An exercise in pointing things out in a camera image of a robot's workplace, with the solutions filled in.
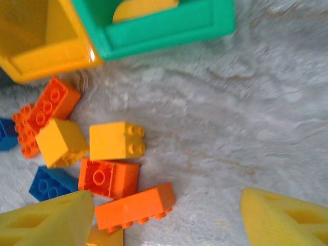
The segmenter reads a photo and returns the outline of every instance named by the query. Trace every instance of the blue lego brick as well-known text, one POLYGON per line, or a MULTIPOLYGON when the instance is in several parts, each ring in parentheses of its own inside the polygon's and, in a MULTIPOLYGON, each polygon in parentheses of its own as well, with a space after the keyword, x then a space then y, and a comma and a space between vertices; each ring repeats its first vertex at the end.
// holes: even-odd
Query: blue lego brick
POLYGON ((0 118, 0 151, 9 151, 18 144, 15 122, 0 118))
POLYGON ((57 196, 77 191, 77 179, 68 175, 64 170, 39 167, 29 190, 38 201, 45 201, 57 196))

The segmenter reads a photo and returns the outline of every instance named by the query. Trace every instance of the floor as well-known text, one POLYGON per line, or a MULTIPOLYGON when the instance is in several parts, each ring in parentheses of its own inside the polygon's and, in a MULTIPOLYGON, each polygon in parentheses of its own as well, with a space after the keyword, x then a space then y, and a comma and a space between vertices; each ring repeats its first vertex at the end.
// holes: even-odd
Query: floor
MULTIPOLYGON (((70 118, 86 138, 102 122, 145 127, 140 191, 173 184, 173 212, 134 224, 126 245, 249 245, 245 187, 328 207, 328 3, 313 2, 239 0, 232 36, 61 75, 84 94, 70 118)), ((0 115, 43 88, 1 90, 0 115)), ((35 203, 28 190, 43 158, 17 147, 0 160, 0 212, 35 203)), ((66 170, 77 177, 79 162, 66 170)))

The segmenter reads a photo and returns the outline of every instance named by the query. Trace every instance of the plastic container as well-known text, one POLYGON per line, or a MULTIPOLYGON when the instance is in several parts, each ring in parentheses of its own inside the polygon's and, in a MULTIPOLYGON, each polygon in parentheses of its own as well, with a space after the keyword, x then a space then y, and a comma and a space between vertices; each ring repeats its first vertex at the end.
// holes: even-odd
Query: plastic container
POLYGON ((0 66, 17 83, 101 63, 68 0, 2 1, 0 66))
POLYGON ((233 0, 180 0, 178 7, 113 24, 122 0, 72 0, 104 60, 221 37, 235 30, 233 0))

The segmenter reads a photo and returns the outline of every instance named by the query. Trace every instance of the lego duplo brick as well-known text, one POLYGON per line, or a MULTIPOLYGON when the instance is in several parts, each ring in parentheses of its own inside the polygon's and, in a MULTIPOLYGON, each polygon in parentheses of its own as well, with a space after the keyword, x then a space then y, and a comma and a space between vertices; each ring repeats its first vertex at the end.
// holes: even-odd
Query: lego duplo brick
POLYGON ((9 151, 18 144, 15 122, 0 118, 0 151, 9 151))
POLYGON ((90 159, 114 160, 141 157, 145 150, 143 127, 127 121, 90 126, 90 159))
POLYGON ((105 230, 100 231, 95 225, 91 228, 87 241, 87 246, 123 246, 123 229, 109 233, 105 230))
POLYGON ((51 119, 36 142, 48 168, 71 166, 89 151, 82 131, 69 120, 51 119))
POLYGON ((18 142, 22 145, 21 152, 26 159, 35 157, 40 152, 35 141, 36 133, 27 122, 32 109, 33 105, 27 104, 12 116, 15 122, 15 131, 18 133, 18 142))
POLYGON ((66 119, 81 94, 67 81, 53 77, 34 105, 27 122, 38 133, 51 118, 66 119))
POLYGON ((150 217, 164 218, 176 202, 170 182, 95 208, 99 229, 113 232, 130 227, 133 222, 146 223, 150 217))
POLYGON ((66 195, 78 190, 77 179, 71 177, 62 169, 39 167, 29 190, 38 201, 45 201, 66 195))
POLYGON ((79 190, 120 199, 136 193, 139 164, 117 161, 91 161, 83 158, 78 180, 79 190))

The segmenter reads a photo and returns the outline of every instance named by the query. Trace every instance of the orange lego brick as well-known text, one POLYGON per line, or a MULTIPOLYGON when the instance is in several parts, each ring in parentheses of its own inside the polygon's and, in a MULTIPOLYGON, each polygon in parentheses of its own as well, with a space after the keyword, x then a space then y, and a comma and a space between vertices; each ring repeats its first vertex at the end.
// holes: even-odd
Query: orange lego brick
POLYGON ((26 159, 33 158, 40 153, 40 149, 37 145, 35 138, 22 145, 22 154, 26 159))
POLYGON ((81 98, 81 94, 68 82, 51 78, 36 102, 27 122, 39 133, 51 118, 66 119, 81 98))
POLYGON ((26 106, 21 107, 19 112, 13 114, 12 120, 16 124, 23 124, 30 117, 32 108, 33 104, 27 104, 26 106))
POLYGON ((27 122, 33 109, 32 104, 27 104, 22 107, 20 111, 12 116, 15 122, 15 131, 18 133, 18 142, 22 144, 22 154, 24 157, 33 158, 39 152, 40 149, 35 141, 36 133, 27 122))
POLYGON ((120 199, 136 193, 139 164, 91 161, 83 158, 78 180, 79 190, 120 199))
POLYGON ((100 230, 113 232, 130 227, 133 222, 146 223, 150 217, 164 218, 175 204, 176 198, 170 182, 162 183, 137 194, 105 203, 95 208, 100 230))

